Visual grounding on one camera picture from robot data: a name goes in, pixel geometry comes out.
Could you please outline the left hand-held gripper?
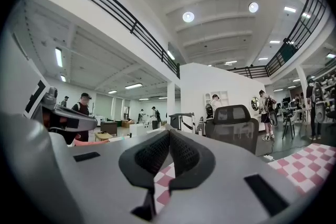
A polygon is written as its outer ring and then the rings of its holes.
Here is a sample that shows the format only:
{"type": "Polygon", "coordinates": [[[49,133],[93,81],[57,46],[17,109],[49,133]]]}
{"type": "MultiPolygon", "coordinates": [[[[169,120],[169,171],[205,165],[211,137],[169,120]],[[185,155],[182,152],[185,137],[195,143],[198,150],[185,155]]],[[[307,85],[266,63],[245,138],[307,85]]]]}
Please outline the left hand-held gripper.
{"type": "Polygon", "coordinates": [[[91,131],[97,120],[57,104],[51,86],[14,36],[5,31],[5,113],[40,122],[49,132],[72,144],[81,132],[91,131]]]}

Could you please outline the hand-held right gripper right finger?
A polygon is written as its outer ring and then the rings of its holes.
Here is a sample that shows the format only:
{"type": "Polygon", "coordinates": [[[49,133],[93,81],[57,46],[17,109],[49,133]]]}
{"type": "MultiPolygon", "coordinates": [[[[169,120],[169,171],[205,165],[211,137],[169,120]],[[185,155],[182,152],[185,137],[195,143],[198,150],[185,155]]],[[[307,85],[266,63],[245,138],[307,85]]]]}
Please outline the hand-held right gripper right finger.
{"type": "Polygon", "coordinates": [[[295,223],[307,199],[284,175],[251,152],[185,133],[214,155],[212,173],[197,187],[174,190],[158,223],[295,223]]]}

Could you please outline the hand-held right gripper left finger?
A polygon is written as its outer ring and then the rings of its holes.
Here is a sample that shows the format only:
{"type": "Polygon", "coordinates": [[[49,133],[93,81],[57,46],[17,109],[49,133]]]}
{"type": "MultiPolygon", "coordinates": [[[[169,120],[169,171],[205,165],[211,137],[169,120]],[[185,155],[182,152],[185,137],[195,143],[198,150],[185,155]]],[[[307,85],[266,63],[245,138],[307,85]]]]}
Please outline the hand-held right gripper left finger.
{"type": "Polygon", "coordinates": [[[169,131],[107,144],[68,147],[56,136],[56,161],[70,199],[69,223],[171,223],[156,212],[154,178],[169,150],[169,131]]]}

